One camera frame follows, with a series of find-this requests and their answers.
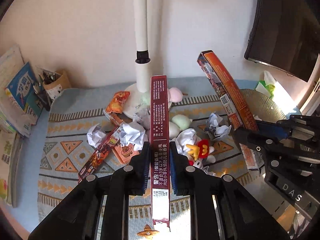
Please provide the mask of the woven round basket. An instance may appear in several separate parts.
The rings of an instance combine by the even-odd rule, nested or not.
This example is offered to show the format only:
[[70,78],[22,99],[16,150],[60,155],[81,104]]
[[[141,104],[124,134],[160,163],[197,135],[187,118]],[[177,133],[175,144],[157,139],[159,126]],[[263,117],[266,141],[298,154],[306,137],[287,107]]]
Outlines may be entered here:
[[266,95],[252,89],[241,89],[240,92],[255,120],[276,123],[278,120],[287,119],[277,104]]

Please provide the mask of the orange long card box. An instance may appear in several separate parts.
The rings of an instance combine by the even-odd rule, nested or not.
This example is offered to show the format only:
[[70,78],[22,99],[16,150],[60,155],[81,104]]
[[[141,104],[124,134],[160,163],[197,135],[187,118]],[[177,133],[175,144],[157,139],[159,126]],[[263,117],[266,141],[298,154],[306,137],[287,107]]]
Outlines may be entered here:
[[228,70],[211,50],[200,53],[198,64],[210,81],[234,129],[244,127],[258,131],[257,123],[246,100]]

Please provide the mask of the green tissue pack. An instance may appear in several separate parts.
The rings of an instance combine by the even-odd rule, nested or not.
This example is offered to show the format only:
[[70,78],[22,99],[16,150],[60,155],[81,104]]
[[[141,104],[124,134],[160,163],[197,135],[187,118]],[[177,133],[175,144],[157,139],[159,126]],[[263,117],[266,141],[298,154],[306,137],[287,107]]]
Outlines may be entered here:
[[276,80],[269,71],[263,71],[262,79],[259,80],[255,90],[264,94],[268,98],[274,97],[274,90],[276,88]]

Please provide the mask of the crumpled paper near lamp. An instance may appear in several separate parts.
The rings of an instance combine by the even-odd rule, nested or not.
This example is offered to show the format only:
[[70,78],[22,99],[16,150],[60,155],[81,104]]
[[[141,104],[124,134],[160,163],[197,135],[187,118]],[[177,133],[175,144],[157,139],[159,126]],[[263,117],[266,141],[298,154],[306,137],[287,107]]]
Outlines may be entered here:
[[133,115],[133,121],[137,122],[145,128],[150,129],[150,110],[148,107],[142,107]]

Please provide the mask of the dark red long box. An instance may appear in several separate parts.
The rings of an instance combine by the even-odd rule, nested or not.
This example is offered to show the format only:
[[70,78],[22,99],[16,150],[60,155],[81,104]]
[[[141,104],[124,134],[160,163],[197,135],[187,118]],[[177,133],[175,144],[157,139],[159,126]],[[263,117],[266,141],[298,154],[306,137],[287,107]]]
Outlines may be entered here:
[[151,214],[155,228],[170,226],[170,146],[168,83],[151,77],[150,88]]

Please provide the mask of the orange snack plush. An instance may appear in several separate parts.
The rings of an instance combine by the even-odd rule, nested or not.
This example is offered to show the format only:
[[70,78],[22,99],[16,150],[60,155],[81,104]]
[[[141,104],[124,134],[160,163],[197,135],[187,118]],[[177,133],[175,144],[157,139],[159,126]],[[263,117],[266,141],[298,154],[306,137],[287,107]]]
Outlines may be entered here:
[[130,96],[129,91],[119,91],[116,92],[111,100],[111,102],[108,104],[108,106],[105,109],[105,112],[107,114],[110,113],[123,113],[124,104],[127,101],[127,99]]

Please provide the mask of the blue study book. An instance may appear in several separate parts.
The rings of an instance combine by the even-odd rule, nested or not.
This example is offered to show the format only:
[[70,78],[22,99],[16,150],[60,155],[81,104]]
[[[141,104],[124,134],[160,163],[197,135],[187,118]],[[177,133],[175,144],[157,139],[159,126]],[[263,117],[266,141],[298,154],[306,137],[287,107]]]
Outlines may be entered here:
[[5,93],[14,106],[26,114],[29,124],[36,125],[43,110],[43,105],[37,98],[33,85],[37,79],[27,62],[5,88]]

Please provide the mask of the crumpled paper left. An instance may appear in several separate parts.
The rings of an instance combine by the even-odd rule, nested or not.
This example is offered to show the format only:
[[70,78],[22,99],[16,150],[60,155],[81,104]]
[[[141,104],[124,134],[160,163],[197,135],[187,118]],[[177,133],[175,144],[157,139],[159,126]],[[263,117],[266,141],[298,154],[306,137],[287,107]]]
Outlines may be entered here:
[[92,126],[87,132],[87,141],[90,146],[97,148],[106,137],[106,133],[102,130],[101,124]]

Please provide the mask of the crumpled paper right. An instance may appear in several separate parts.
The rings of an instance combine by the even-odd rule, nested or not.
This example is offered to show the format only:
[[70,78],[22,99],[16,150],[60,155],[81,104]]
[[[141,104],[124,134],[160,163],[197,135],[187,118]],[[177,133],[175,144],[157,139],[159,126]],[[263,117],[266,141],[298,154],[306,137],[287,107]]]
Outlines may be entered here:
[[221,141],[225,136],[229,135],[231,128],[231,125],[225,125],[224,119],[214,112],[206,120],[204,132],[208,135],[210,141]]

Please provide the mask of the tricolour dango plush on base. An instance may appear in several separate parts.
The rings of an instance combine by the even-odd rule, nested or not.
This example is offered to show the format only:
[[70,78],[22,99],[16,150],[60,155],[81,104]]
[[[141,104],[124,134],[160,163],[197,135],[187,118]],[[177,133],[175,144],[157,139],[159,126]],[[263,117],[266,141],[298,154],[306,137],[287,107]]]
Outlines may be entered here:
[[[168,101],[172,103],[181,102],[184,95],[187,94],[182,93],[176,87],[172,87],[168,90]],[[143,95],[140,97],[140,103],[146,106],[150,105],[150,92],[143,93]]]

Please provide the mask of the tricolour dango plush on mat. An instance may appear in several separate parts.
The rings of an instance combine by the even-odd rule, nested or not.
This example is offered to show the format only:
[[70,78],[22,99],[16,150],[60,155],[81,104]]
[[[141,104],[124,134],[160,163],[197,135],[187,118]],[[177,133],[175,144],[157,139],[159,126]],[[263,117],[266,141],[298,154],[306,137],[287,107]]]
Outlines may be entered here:
[[169,138],[174,139],[177,137],[182,131],[188,129],[192,122],[193,120],[185,115],[178,114],[174,116],[169,122]]

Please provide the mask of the white desk lamp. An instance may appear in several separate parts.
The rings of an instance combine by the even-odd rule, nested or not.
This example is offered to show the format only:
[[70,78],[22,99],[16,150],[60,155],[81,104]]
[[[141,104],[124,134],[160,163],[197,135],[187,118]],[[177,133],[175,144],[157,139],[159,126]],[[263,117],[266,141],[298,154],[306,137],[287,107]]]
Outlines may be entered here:
[[133,118],[143,106],[143,100],[150,95],[151,76],[161,72],[159,57],[163,0],[133,0],[135,23],[136,82],[129,87],[129,99],[124,114]]

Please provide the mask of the stack of books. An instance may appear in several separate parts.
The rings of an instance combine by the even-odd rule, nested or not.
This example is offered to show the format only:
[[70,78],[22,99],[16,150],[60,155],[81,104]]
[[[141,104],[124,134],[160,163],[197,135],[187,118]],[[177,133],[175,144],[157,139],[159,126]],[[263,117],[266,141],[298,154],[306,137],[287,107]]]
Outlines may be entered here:
[[23,61],[20,48],[13,45],[1,56],[1,128],[30,137],[43,104],[36,96],[37,78],[30,63]]

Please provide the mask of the cardboard pen holder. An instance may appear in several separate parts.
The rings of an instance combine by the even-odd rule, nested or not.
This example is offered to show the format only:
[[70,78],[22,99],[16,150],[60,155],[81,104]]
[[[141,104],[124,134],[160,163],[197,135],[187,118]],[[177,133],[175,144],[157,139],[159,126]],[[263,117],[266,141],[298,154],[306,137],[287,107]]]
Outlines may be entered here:
[[57,72],[60,76],[53,82],[43,84],[44,89],[49,95],[50,99],[54,101],[65,90],[71,88],[67,72],[65,70],[59,70]]

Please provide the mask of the black monitor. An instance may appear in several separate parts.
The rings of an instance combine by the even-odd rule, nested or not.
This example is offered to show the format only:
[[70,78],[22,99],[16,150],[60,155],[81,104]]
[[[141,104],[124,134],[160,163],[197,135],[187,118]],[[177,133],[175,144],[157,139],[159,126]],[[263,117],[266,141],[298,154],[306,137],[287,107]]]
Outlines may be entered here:
[[319,56],[319,0],[257,0],[245,59],[307,82]]

